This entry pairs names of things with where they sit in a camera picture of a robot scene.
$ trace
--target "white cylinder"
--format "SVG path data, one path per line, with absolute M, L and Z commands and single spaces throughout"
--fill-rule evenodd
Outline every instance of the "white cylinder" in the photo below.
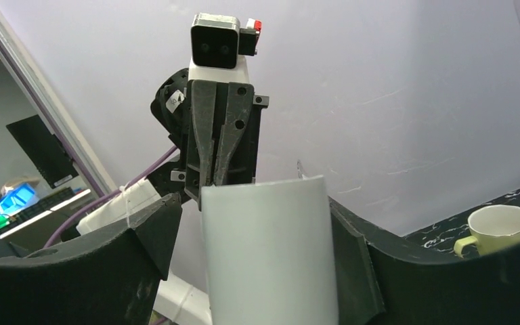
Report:
M 323 177 L 202 189 L 213 324 L 337 325 Z

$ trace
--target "mug handle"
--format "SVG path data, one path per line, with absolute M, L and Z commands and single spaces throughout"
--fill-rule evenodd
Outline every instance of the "mug handle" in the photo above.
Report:
M 458 239 L 454 245 L 454 252 L 456 253 L 456 255 L 463 258 L 463 248 L 465 248 L 465 246 L 474 244 L 477 244 L 477 238 L 474 236 L 468 236 L 466 238 Z

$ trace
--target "blue object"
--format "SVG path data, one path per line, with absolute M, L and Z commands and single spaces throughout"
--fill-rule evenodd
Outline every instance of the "blue object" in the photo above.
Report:
M 39 200 L 35 190 L 27 183 L 21 184 L 0 200 L 0 214 L 13 215 Z

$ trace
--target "black camera face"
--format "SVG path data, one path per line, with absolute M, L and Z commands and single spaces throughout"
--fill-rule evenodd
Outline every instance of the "black camera face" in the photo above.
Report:
M 233 69 L 238 60 L 238 32 L 228 28 L 193 26 L 192 59 L 197 66 Z

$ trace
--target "table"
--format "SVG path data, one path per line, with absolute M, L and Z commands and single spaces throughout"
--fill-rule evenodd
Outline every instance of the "table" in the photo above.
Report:
M 467 218 L 469 215 L 487 205 L 507 204 L 520 207 L 520 189 L 509 192 L 499 198 L 480 204 L 472 209 L 449 217 L 440 222 L 434 223 L 416 232 L 404 236 L 410 242 L 419 244 L 425 248 L 435 249 L 439 252 L 454 254 L 454 244 L 457 239 L 469 236 L 469 226 Z M 479 256 L 473 246 L 464 249 L 464 257 L 471 258 Z

